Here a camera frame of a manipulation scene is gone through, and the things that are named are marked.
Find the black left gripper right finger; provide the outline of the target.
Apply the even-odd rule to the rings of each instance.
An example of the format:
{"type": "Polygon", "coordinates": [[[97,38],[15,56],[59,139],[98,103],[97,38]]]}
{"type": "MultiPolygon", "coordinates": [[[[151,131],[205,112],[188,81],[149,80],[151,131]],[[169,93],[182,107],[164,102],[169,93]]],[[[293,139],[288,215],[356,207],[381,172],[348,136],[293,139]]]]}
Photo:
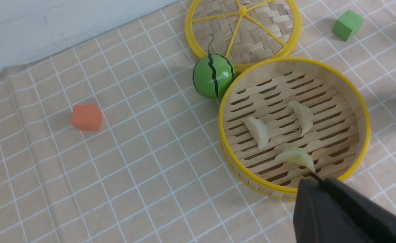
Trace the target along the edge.
{"type": "Polygon", "coordinates": [[[396,215],[334,178],[323,189],[374,243],[396,243],[396,215]]]}

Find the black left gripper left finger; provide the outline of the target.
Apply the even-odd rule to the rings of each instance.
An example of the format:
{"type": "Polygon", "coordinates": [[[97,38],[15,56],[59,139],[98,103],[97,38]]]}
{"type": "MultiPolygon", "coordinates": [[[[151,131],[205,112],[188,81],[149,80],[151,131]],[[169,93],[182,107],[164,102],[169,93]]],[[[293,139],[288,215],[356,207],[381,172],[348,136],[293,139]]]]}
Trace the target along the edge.
{"type": "Polygon", "coordinates": [[[310,173],[301,180],[294,209],[298,243],[379,243],[365,196],[334,178],[310,173]]]}

